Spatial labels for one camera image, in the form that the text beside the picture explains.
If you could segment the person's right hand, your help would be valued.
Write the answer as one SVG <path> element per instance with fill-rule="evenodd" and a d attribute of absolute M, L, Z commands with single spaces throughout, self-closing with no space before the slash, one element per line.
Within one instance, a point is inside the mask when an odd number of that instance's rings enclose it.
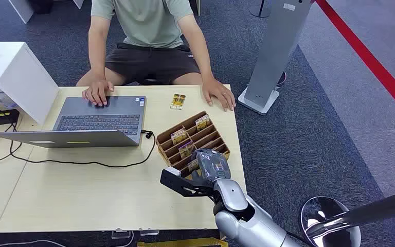
<path fill-rule="evenodd" d="M 107 92 L 113 92 L 114 85 L 105 79 L 97 79 L 82 92 L 82 97 L 92 105 L 103 107 L 107 105 Z"/>

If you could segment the person's left hand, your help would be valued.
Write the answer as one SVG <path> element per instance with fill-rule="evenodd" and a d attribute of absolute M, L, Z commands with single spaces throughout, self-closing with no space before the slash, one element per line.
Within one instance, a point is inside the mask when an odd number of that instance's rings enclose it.
<path fill-rule="evenodd" d="M 224 111 L 234 111 L 236 102 L 232 91 L 226 88 L 221 82 L 219 82 L 215 78 L 211 77 L 203 79 L 202 92 L 206 102 L 210 106 L 213 106 L 213 96 L 221 103 Z"/>

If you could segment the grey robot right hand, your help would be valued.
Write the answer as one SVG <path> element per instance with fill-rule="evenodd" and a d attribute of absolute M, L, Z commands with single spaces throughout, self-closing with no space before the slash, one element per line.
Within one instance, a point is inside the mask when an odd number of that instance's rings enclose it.
<path fill-rule="evenodd" d="M 218 179 L 231 179 L 231 172 L 226 157 L 211 149 L 197 149 L 193 152 L 192 161 L 197 162 L 200 173 L 192 171 L 192 180 L 209 185 Z"/>

